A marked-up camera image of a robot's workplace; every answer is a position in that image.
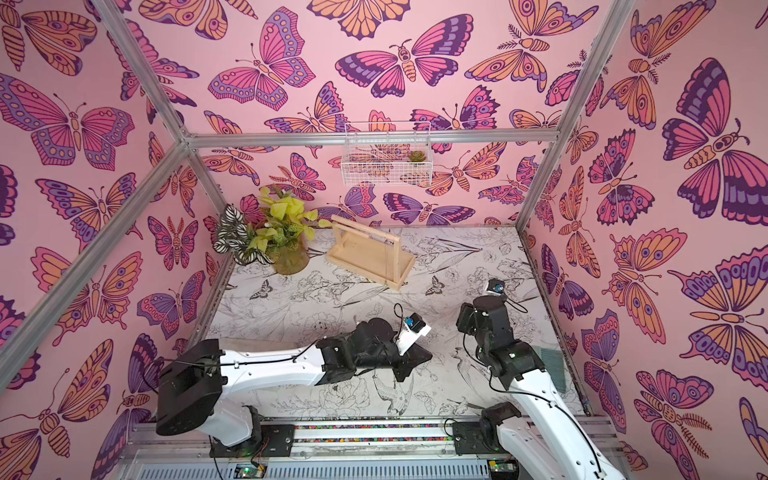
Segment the wooden jewelry display stand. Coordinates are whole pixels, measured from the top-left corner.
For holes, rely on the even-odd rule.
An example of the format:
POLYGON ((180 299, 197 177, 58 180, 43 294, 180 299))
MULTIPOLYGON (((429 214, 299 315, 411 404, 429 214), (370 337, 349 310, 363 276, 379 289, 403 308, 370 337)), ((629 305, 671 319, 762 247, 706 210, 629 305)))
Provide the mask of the wooden jewelry display stand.
POLYGON ((331 224, 335 244, 326 253, 330 263, 393 291, 401 289, 416 257, 403 248, 399 236, 337 215, 331 224))

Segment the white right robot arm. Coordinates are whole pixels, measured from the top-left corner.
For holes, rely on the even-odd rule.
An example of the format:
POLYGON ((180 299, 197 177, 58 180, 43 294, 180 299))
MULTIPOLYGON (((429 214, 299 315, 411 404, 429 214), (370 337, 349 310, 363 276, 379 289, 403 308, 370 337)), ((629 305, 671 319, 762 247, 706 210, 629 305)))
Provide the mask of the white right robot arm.
POLYGON ((494 453, 507 453, 532 479, 623 479, 589 438, 560 396, 544 362, 515 337, 507 299, 490 294, 463 303, 456 326, 476 340, 476 359, 490 374, 492 391, 512 400, 481 410, 475 424, 457 422, 454 445, 468 445, 474 431, 494 453))

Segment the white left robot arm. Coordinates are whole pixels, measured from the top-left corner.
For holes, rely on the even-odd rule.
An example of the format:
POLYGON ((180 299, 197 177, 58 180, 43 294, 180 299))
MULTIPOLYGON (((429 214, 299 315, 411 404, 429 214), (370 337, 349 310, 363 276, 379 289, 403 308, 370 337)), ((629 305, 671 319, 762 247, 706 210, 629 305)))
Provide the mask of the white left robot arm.
POLYGON ((258 443, 258 410, 236 402, 234 395, 285 385, 332 385, 379 369, 402 382, 432 359, 417 343, 430 331, 413 313, 398 330, 372 318, 350 333, 286 350, 258 351, 252 340, 203 340, 161 371, 155 432, 170 437, 198 431, 226 448, 258 443))

